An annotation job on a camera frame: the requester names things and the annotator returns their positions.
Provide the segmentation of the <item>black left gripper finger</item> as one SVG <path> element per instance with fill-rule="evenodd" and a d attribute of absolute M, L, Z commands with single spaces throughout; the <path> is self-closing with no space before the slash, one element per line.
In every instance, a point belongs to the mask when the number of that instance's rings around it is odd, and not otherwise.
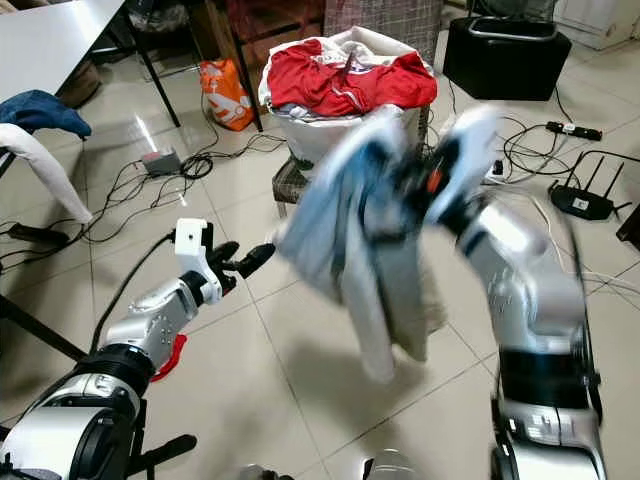
<path fill-rule="evenodd" d="M 248 278 L 265 265 L 276 252 L 275 244 L 257 244 L 236 262 L 236 271 L 242 278 Z"/>

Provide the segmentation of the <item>white jeans black stitching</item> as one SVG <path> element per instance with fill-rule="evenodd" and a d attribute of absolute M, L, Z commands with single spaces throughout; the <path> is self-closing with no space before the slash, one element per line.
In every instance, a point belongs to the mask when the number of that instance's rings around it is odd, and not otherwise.
<path fill-rule="evenodd" d="M 380 108 L 349 128 L 314 168 L 274 238 L 303 283 L 346 308 L 366 378 L 396 378 L 394 349 L 428 361 L 447 320 L 421 252 L 422 223 L 398 195 L 407 168 L 402 115 Z"/>

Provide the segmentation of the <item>white power strip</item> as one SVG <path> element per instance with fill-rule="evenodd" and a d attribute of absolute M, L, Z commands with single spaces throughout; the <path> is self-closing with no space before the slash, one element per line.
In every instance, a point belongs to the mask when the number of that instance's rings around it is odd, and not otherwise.
<path fill-rule="evenodd" d="M 502 160 L 495 160 L 493 165 L 485 174 L 485 186 L 507 186 L 509 169 Z"/>

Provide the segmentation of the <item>brown plaid chair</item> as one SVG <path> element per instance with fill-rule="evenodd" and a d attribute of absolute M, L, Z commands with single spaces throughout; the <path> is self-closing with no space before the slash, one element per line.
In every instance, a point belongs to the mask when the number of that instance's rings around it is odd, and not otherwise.
<path fill-rule="evenodd" d="M 325 0 L 325 36 L 346 40 L 347 31 L 361 27 L 419 51 L 431 73 L 438 74 L 436 42 L 442 32 L 445 0 Z M 291 142 L 291 156 L 271 179 L 271 192 L 279 214 L 285 216 L 305 192 L 311 164 L 298 159 Z"/>

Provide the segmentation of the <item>red cloth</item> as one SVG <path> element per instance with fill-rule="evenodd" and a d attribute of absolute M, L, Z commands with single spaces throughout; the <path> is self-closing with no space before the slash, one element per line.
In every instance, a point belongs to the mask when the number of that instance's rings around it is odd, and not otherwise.
<path fill-rule="evenodd" d="M 177 369 L 180 362 L 180 356 L 182 356 L 183 348 L 186 347 L 187 340 L 187 334 L 178 334 L 177 337 L 175 337 L 172 342 L 172 351 L 170 351 L 169 357 L 166 358 L 163 365 L 157 367 L 155 374 L 152 375 L 151 383 L 156 383 L 156 381 L 165 379 L 166 376 L 170 375 L 170 372 Z"/>

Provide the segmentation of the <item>grey power box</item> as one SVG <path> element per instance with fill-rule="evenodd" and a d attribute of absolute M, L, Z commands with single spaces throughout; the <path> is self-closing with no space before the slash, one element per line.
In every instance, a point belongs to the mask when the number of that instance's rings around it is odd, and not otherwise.
<path fill-rule="evenodd" d="M 155 151 L 141 157 L 147 178 L 179 177 L 182 159 L 174 148 L 168 151 Z"/>

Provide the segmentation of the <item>white laundry bag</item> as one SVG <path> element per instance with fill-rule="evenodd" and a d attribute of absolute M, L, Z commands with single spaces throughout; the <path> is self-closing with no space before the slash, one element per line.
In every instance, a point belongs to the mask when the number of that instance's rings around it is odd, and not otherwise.
<path fill-rule="evenodd" d="M 353 27 L 346 32 L 349 37 L 352 38 L 388 38 L 378 33 L 372 33 L 365 28 Z M 262 76 L 264 76 L 265 67 L 262 68 Z M 378 116 L 381 114 L 393 114 L 399 119 L 399 125 L 401 125 L 404 132 L 404 140 L 406 140 L 408 146 L 415 146 L 421 141 L 421 115 L 422 111 L 428 109 L 430 105 L 424 106 L 424 108 L 416 108 L 410 110 L 401 110 L 396 106 L 383 106 L 383 108 L 371 111 L 369 114 L 362 116 L 337 116 L 337 118 L 320 118 L 320 116 L 293 116 L 291 114 L 284 113 L 284 111 L 276 111 L 269 108 L 260 97 L 259 87 L 262 83 L 262 77 L 257 86 L 257 96 L 259 101 L 269 113 L 274 116 L 276 120 L 279 120 L 282 124 L 283 132 L 285 134 L 285 141 L 288 143 L 288 147 L 291 148 L 291 142 L 296 145 L 297 157 L 301 160 L 306 160 L 312 166 L 320 165 L 321 161 L 325 159 L 325 156 L 332 151 L 332 148 L 337 146 L 342 138 L 346 136 L 349 131 L 358 125 L 364 123 L 367 116 Z"/>

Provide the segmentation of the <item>black wifi router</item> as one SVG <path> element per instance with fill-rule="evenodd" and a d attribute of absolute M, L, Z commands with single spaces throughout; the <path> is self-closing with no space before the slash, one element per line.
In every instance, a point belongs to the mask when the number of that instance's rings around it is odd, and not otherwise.
<path fill-rule="evenodd" d="M 582 160 L 590 154 L 600 154 L 598 160 L 596 160 L 595 168 L 591 172 L 588 182 L 582 184 L 577 183 L 577 186 L 572 186 L 573 179 L 576 179 L 576 170 L 582 164 Z M 614 170 L 613 177 L 608 186 L 605 187 L 603 195 L 593 193 L 589 191 L 590 184 L 594 182 L 596 174 L 599 173 L 600 168 L 604 165 L 607 157 L 616 157 L 620 160 L 620 164 L 617 165 L 617 169 Z M 589 221 L 599 221 L 609 218 L 609 216 L 617 216 L 623 207 L 630 206 L 631 202 L 626 204 L 616 204 L 609 195 L 611 195 L 614 184 L 616 184 L 618 178 L 621 177 L 623 168 L 627 165 L 627 161 L 631 163 L 640 163 L 640 159 L 622 154 L 613 154 L 613 152 L 607 152 L 603 150 L 588 150 L 582 151 L 579 156 L 576 157 L 575 163 L 570 168 L 570 178 L 563 184 L 556 182 L 548 188 L 548 196 L 550 202 L 562 212 L 567 212 L 568 215 L 576 216 Z"/>

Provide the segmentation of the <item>black power strip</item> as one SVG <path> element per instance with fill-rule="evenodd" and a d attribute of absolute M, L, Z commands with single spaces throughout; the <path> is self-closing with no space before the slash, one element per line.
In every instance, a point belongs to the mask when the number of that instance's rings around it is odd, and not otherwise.
<path fill-rule="evenodd" d="M 545 128 L 557 134 L 567 134 L 567 136 L 581 138 L 581 140 L 602 141 L 603 133 L 598 129 L 582 127 L 572 123 L 547 122 Z"/>

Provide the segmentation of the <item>white long sleeve garment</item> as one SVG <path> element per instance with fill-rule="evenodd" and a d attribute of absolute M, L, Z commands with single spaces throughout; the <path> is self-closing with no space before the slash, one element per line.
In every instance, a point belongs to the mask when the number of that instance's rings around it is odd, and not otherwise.
<path fill-rule="evenodd" d="M 31 133 L 18 125 L 1 123 L 0 145 L 27 161 L 29 168 L 74 220 L 81 224 L 91 223 L 93 214 L 78 196 L 67 170 Z"/>

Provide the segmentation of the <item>black round table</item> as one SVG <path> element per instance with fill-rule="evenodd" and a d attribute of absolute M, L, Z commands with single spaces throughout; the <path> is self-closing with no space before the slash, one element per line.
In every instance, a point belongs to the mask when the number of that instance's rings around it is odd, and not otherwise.
<path fill-rule="evenodd" d="M 640 252 L 640 204 L 622 220 L 620 228 L 614 233 L 618 241 L 630 244 L 637 252 Z"/>

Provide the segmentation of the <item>brown round basket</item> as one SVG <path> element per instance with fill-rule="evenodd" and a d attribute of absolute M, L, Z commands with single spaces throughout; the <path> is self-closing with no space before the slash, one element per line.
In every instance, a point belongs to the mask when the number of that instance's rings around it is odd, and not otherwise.
<path fill-rule="evenodd" d="M 68 108 L 79 109 L 95 96 L 101 84 L 99 69 L 90 59 L 84 59 L 61 84 L 55 96 Z"/>

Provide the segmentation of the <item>grey right robot leg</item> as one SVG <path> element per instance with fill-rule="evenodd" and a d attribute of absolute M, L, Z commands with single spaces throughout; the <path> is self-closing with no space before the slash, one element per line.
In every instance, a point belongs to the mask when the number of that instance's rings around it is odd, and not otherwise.
<path fill-rule="evenodd" d="M 366 458 L 361 480 L 421 480 L 406 454 L 396 449 L 384 449 Z"/>

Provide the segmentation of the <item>white table black legs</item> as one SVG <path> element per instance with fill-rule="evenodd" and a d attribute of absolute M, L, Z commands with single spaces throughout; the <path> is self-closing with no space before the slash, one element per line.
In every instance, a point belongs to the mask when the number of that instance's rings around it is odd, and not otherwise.
<path fill-rule="evenodd" d="M 155 88 L 166 119 L 155 125 L 109 123 L 109 133 L 123 134 L 123 145 L 151 134 L 180 132 L 172 96 L 166 93 L 146 42 L 129 23 L 125 0 L 69 0 L 0 14 L 0 100 L 27 91 L 54 95 L 84 59 L 124 54 L 138 61 Z"/>

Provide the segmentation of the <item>black frame desk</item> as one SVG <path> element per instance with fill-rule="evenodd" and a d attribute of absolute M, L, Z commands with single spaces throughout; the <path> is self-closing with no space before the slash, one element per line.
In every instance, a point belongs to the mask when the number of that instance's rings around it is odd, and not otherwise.
<path fill-rule="evenodd" d="M 204 4 L 212 36 L 221 54 L 237 65 L 239 83 L 250 95 L 253 125 L 262 131 L 256 87 L 269 55 L 255 46 L 320 35 L 326 0 L 204 0 Z"/>

